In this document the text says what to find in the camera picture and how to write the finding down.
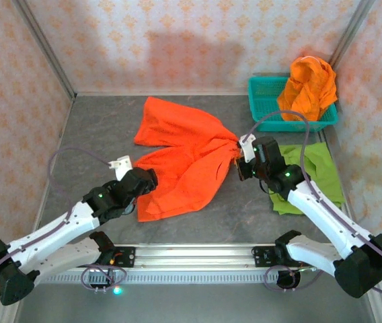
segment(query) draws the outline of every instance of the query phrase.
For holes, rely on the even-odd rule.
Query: orange towel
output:
[[[210,203],[231,161],[239,155],[238,138],[204,111],[148,98],[135,143],[170,146],[139,159],[153,168],[158,187],[137,201],[139,221],[155,221],[197,211]]]
[[[292,110],[303,114],[309,121],[318,121],[330,104],[335,102],[336,73],[324,60],[299,57],[291,64],[291,76],[284,91],[278,97],[281,110]],[[282,114],[285,121],[301,120],[292,114]]]

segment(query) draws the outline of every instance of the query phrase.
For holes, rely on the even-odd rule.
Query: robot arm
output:
[[[286,165],[277,142],[272,137],[256,139],[253,135],[239,140],[243,156],[236,160],[241,180],[256,177],[265,181],[270,190],[300,209],[327,236],[332,244],[321,244],[300,232],[290,231],[275,241],[276,257],[282,261],[301,261],[313,265],[331,276],[353,297],[361,297],[382,281],[382,257],[364,244],[358,235],[382,250],[382,234],[372,236],[351,221],[317,187],[317,198],[306,182],[301,168]],[[322,204],[353,228],[344,227]]]
[[[0,265],[3,305],[21,300],[50,275],[94,262],[108,264],[112,259],[114,245],[102,232],[92,233],[78,244],[66,244],[111,219],[130,213],[135,199],[155,189],[157,177],[153,170],[132,168],[129,156],[110,165],[115,169],[117,180],[93,188],[73,207],[69,216],[65,213],[7,245],[0,240],[0,259],[11,255]]]

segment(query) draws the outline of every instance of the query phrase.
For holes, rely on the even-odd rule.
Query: wall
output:
[[[231,92],[328,59],[359,0],[29,0],[76,92]]]
[[[330,141],[354,213],[376,234],[382,232],[382,0],[340,63],[338,91],[342,111]]]
[[[0,0],[0,238],[31,232],[69,100],[10,0]]]

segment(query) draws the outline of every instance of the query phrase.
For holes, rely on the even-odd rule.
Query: wallpaper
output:
[[[330,140],[339,173],[360,224],[382,233],[382,0],[340,63],[338,91],[342,112]]]
[[[69,100],[10,0],[0,0],[0,239],[31,232]]]
[[[76,92],[244,92],[329,59],[359,0],[29,0]]]

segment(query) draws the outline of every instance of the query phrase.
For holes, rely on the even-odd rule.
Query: green towel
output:
[[[301,145],[279,146],[280,153],[285,158],[285,163],[300,165]],[[340,187],[336,167],[325,143],[314,143],[306,146],[305,169],[311,179],[317,183],[321,191],[338,207],[345,202]],[[279,214],[303,214],[298,208],[285,201],[279,194],[271,194],[273,210]]]

